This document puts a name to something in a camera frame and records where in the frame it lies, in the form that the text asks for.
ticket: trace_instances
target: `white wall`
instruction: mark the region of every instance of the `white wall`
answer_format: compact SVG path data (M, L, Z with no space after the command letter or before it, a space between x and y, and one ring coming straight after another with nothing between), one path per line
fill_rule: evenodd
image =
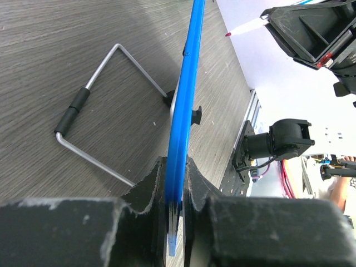
M217 0L228 31L259 17L267 8L294 2ZM299 118L313 124L339 123L341 127L351 123L356 129L355 119L350 119L356 116L352 105L356 96L335 97L333 84L338 80L330 71L325 68L315 71L294 62L265 27L227 38L231 38L248 85L256 89L267 123Z

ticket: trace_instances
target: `blue tube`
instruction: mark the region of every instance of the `blue tube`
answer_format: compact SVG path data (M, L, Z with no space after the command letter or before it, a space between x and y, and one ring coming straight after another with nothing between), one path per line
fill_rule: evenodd
M174 256L176 251L204 7L205 0L194 0L170 133L165 177L165 203L169 208L170 256Z

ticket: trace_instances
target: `black rubber sleeve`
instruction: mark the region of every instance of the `black rubber sleeve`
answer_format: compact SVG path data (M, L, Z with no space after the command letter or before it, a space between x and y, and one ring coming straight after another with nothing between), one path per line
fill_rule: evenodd
M84 106L85 101L88 99L90 91L87 88L82 87L76 97L73 99L66 113L61 118L57 127L55 128L55 133L60 132L63 137L65 137L71 128L74 120L79 114L81 108Z

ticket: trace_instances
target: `wood grain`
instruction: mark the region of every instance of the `wood grain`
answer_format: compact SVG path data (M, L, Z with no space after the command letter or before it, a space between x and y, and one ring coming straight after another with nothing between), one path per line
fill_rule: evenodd
M120 196L129 188L66 150L53 133L115 43L166 91L180 74L192 1L3 0L0 3L0 200ZM216 186L250 93L216 3L206 2L189 155ZM169 111L117 52L67 140L138 182L167 153Z

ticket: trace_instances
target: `black cable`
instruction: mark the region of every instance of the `black cable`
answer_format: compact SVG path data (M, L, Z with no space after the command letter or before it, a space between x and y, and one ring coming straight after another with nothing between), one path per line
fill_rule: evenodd
M272 157L270 160L266 161L265 163L263 163L261 165L258 165L258 166L246 166L246 167L242 167L242 168L235 169L235 170L236 170L236 172L242 172L242 171L251 170L251 169L260 169L260 168L266 167L267 165L271 164L276 159L277 159L277 156Z

